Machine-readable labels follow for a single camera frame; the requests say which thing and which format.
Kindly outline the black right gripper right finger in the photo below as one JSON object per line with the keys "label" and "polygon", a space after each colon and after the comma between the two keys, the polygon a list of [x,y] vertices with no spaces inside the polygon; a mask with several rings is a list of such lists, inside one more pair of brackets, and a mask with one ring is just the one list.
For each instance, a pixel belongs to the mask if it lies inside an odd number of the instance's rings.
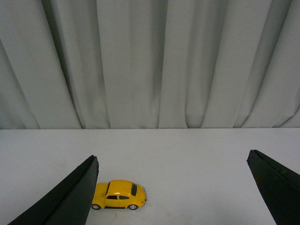
{"label": "black right gripper right finger", "polygon": [[247,164],[277,225],[300,223],[300,175],[258,150]]}

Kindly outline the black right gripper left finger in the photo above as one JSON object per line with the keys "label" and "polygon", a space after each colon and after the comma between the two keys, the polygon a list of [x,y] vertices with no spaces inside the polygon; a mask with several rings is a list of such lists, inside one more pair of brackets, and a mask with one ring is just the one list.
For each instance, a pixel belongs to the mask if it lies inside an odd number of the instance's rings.
{"label": "black right gripper left finger", "polygon": [[84,225],[96,189],[98,168],[97,157],[91,155],[10,224]]}

